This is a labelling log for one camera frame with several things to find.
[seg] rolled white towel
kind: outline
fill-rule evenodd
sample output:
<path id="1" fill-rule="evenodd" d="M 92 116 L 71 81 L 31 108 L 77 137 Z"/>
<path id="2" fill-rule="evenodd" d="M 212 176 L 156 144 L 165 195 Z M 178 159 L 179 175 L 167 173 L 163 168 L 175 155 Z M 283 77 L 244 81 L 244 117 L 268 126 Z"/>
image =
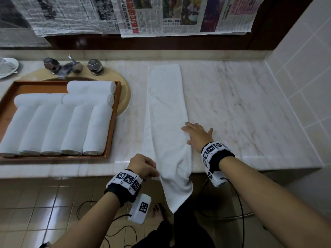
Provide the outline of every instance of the rolled white towel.
<path id="1" fill-rule="evenodd" d="M 55 104 L 44 104 L 37 108 L 19 145 L 21 156 L 40 156 L 47 127 L 55 107 Z"/>
<path id="2" fill-rule="evenodd" d="M 115 94 L 116 83 L 113 81 L 71 81 L 67 84 L 68 93 L 103 93 Z"/>
<path id="3" fill-rule="evenodd" d="M 67 133 L 61 145 L 61 152 L 66 155 L 81 155 L 86 137 L 88 123 L 93 107 L 91 105 L 78 105 L 75 107 L 68 125 Z"/>
<path id="4" fill-rule="evenodd" d="M 16 107 L 33 106 L 38 107 L 43 104 L 62 104 L 65 93 L 26 93 L 17 95 L 14 99 Z"/>
<path id="5" fill-rule="evenodd" d="M 45 156 L 61 155 L 61 145 L 72 118 L 74 105 L 58 104 L 48 124 L 41 154 Z"/>
<path id="6" fill-rule="evenodd" d="M 95 156 L 104 153 L 112 112 L 113 109 L 104 104 L 93 107 L 83 146 L 84 155 Z"/>
<path id="7" fill-rule="evenodd" d="M 95 94 L 66 94 L 63 99 L 63 104 L 67 105 L 82 105 L 89 104 L 96 106 L 98 104 L 106 104 L 110 107 L 114 104 L 113 95 L 95 93 Z"/>
<path id="8" fill-rule="evenodd" d="M 37 107 L 31 106 L 17 108 L 0 143 L 0 156 L 14 157 L 19 155 L 19 144 L 36 109 Z"/>

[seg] forearm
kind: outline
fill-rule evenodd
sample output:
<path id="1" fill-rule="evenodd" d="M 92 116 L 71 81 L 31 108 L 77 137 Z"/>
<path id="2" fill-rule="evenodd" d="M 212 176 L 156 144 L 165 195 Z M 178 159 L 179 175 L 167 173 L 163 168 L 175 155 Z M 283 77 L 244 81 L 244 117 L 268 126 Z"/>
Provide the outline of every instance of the forearm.
<path id="1" fill-rule="evenodd" d="M 107 192 L 52 248 L 99 248 L 118 209 L 117 196 Z"/>
<path id="2" fill-rule="evenodd" d="M 330 225 L 296 196 L 234 157 L 223 158 L 219 168 L 285 247 L 331 247 Z"/>

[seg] hand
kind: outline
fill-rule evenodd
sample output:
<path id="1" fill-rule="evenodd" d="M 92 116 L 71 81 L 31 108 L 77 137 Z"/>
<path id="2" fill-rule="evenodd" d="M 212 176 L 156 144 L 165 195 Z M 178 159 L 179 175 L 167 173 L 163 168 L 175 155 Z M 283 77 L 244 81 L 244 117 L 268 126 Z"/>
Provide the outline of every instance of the hand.
<path id="1" fill-rule="evenodd" d="M 189 133 L 191 137 L 191 139 L 187 141 L 187 144 L 192 145 L 197 152 L 201 153 L 202 148 L 206 144 L 214 141 L 212 138 L 213 128 L 210 128 L 210 130 L 206 132 L 200 124 L 187 122 L 185 125 L 186 126 L 182 127 L 182 130 Z"/>
<path id="2" fill-rule="evenodd" d="M 127 168 L 137 174 L 141 179 L 155 178 L 160 175 L 156 170 L 156 163 L 142 154 L 136 154 L 131 158 Z"/>

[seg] black pants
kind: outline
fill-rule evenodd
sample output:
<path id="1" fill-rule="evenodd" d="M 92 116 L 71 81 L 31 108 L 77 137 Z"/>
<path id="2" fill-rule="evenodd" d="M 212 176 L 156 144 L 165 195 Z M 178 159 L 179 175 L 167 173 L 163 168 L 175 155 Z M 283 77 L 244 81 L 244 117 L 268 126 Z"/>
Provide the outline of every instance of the black pants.
<path id="1" fill-rule="evenodd" d="M 215 248 L 212 238 L 197 222 L 193 211 L 184 203 L 174 214 L 173 229 L 175 246 Z M 140 240 L 132 248 L 169 248 L 172 238 L 172 225 L 162 221 L 157 230 Z"/>

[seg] wooden tray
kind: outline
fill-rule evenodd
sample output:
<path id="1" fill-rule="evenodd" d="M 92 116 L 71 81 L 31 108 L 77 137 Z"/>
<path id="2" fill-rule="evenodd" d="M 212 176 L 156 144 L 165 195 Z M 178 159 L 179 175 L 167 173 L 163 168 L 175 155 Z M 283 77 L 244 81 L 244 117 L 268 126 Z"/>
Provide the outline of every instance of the wooden tray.
<path id="1" fill-rule="evenodd" d="M 0 101 L 0 142 L 4 134 L 6 133 L 7 127 L 12 120 L 15 112 L 16 106 L 14 104 L 14 98 L 19 94 L 24 93 L 68 93 L 67 84 L 69 81 L 14 81 L 9 87 L 7 92 L 4 94 Z M 60 160 L 60 159 L 100 159 L 108 158 L 110 155 L 110 147 L 112 144 L 113 133 L 115 128 L 115 121 L 117 116 L 117 107 L 119 104 L 119 97 L 121 95 L 121 82 L 115 81 L 116 91 L 115 91 L 115 102 L 113 105 L 112 118 L 109 124 L 108 137 L 106 142 L 106 148 L 102 155 L 99 156 L 38 156 L 38 157 L 0 157 L 0 161 L 24 161 L 24 160 Z"/>

